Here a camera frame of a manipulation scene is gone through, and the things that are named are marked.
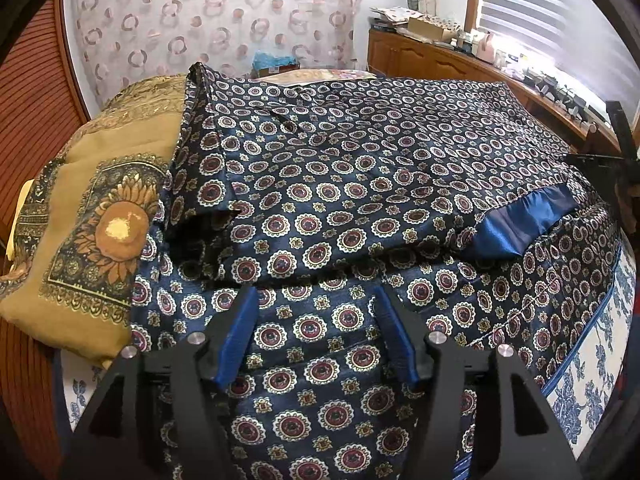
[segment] sunflower print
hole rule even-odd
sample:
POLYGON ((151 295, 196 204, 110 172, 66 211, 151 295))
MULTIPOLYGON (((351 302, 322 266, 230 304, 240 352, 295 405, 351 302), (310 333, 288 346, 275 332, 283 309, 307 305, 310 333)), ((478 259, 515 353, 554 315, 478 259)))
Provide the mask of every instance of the sunflower print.
POLYGON ((74 240, 76 251, 86 254, 97 267, 98 276, 105 276, 111 285, 124 282, 136 272, 146 232, 157 210, 155 184, 144 184, 138 173, 125 175, 80 227, 74 240))
POLYGON ((165 171, 162 159, 144 153, 101 163, 82 197, 78 224, 56 252, 41 294, 115 323, 128 321, 132 303, 148 304, 148 281, 134 277, 139 259, 158 255, 158 240, 147 233, 154 218, 164 218, 158 189, 165 171))

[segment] window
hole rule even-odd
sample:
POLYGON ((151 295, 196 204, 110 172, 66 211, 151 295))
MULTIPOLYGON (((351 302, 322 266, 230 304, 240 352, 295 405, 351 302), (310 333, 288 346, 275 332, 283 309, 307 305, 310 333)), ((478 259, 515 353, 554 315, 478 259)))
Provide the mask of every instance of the window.
POLYGON ((620 101, 634 120, 640 70, 591 0, 479 0, 477 26, 551 58, 600 99, 620 101))

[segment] navy patterned fabric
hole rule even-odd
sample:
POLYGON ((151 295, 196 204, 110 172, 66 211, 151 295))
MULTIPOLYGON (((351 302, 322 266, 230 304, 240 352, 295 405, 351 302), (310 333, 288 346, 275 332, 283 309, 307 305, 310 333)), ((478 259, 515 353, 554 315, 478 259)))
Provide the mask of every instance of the navy patterned fabric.
MULTIPOLYGON (((460 345, 509 342, 540 386, 609 289, 607 206, 567 146, 499 83, 378 79, 280 88, 197 64, 136 277, 143 351, 215 322, 243 283, 260 316, 225 419, 242 478, 386 478, 401 471, 416 399, 373 316, 391 284, 460 345), (578 208, 524 256, 465 261, 487 212, 566 184, 578 208)), ((180 478, 160 388, 169 478, 180 478)), ((460 458, 476 397, 462 399, 460 458)))

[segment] blue satin trim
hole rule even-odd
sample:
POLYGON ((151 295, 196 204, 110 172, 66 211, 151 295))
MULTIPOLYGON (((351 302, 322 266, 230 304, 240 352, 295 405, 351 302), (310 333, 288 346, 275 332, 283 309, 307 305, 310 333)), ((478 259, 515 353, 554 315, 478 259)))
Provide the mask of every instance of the blue satin trim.
POLYGON ((476 260, 522 256, 533 240, 577 207, 566 184, 532 191, 485 216, 462 256, 476 260))

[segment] pillow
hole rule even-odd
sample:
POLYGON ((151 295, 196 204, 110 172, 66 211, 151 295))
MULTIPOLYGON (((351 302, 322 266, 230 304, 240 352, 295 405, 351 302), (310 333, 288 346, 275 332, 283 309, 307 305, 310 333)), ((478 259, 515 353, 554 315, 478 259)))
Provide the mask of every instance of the pillow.
POLYGON ((14 233, 15 233, 15 225, 18 223, 18 216, 20 215, 20 211, 22 210, 22 206, 24 205, 24 201, 27 200, 27 194, 33 185, 33 179, 27 180, 22 187, 20 188, 20 193, 18 195, 18 203, 15 205, 15 216, 14 223, 11 226, 11 232, 9 233, 9 240, 6 243, 6 259, 12 262, 14 260, 14 233))
POLYGON ((268 75, 260 81, 279 86, 308 85, 323 81, 342 81, 345 79, 375 79, 376 75, 364 70, 338 70, 335 68, 301 68, 282 74, 268 75))
POLYGON ((0 278, 7 321, 97 363, 129 341, 132 281, 183 101, 184 76, 136 83, 43 168, 15 225, 14 267, 0 278))

